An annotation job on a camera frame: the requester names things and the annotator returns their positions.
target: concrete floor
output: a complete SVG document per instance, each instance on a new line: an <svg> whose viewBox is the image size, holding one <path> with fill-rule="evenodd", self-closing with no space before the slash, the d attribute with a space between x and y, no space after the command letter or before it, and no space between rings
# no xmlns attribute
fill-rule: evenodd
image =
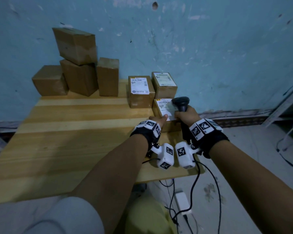
<svg viewBox="0 0 293 234"><path fill-rule="evenodd" d="M276 125L268 129L261 126L247 126L225 128L225 134L230 141L242 149L249 156L269 169L282 181L293 189L293 167L289 166L276 152L275 147L285 133ZM284 147L289 146L283 156L293 163L293 139L288 138ZM222 195L222 221L221 233L260 233L234 192L211 160L200 157L201 162L217 177L220 193ZM183 190L190 201L190 189L195 176L175 179L176 190ZM171 180L162 181L171 184ZM172 196L173 187L166 188L157 182L147 185L147 193L151 193L156 200L168 205ZM23 201L18 203L0 204L0 233L19 234L27 226L38 219L61 197L50 197L38 200ZM177 211L175 201L173 208ZM217 233L219 220L219 199L215 182L211 174L206 171L199 177L193 191L193 216L189 217L189 223L193 233ZM190 233L188 226L182 217L179 217L180 233Z"/></svg>

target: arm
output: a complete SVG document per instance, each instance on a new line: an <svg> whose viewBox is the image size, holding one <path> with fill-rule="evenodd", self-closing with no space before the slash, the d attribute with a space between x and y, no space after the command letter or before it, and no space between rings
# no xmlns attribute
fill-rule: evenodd
<svg viewBox="0 0 293 234"><path fill-rule="evenodd" d="M162 127L167 116L150 117ZM148 150L143 135L135 134L103 157L71 192L88 201L98 212L105 233L112 233L125 209Z"/></svg>
<svg viewBox="0 0 293 234"><path fill-rule="evenodd" d="M201 118L194 108L175 115L188 126ZM262 233L293 233L293 190L229 141L209 155Z"/></svg>

